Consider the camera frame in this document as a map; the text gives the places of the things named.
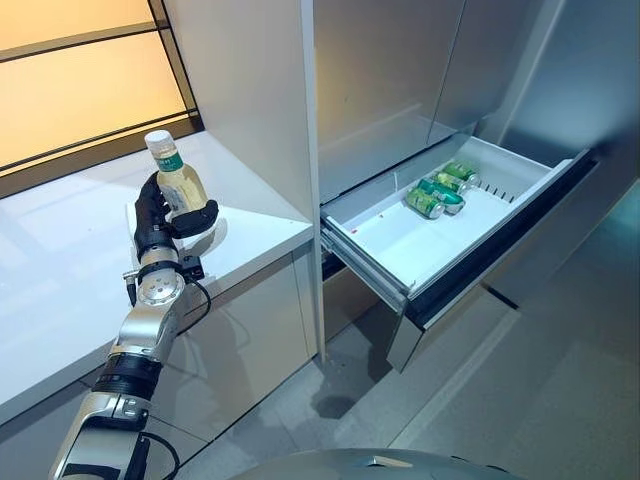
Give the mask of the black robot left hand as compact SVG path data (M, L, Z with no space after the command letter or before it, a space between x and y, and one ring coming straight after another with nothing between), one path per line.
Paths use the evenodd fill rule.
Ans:
M170 208L165 200L154 172L143 184L135 202L136 229L134 245L137 260L153 247L165 247L177 250L174 239L193 237L209 230L217 220L219 205L208 200L201 209L178 215L167 221Z

